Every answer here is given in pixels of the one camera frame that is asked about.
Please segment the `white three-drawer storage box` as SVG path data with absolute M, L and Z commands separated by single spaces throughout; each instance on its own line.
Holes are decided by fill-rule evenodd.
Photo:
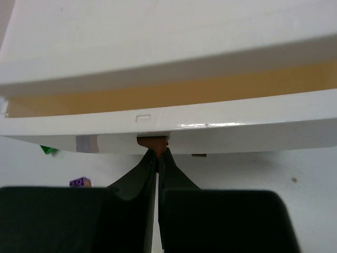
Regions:
M 336 61 L 336 1 L 1 1 L 1 97 Z

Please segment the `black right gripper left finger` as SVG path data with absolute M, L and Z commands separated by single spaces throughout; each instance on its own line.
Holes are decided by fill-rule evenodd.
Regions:
M 106 188 L 1 188 L 1 252 L 150 252 L 157 157 Z

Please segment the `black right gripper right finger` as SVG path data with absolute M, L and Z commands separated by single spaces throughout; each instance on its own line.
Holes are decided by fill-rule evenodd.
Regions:
M 299 252 L 288 210 L 268 190 L 203 190 L 159 160 L 158 222 L 165 252 Z

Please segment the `white top drawer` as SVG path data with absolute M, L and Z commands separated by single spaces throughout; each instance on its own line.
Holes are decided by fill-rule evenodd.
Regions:
M 175 154 L 336 145 L 336 61 L 120 90 L 10 98 L 1 135 L 69 152 Z

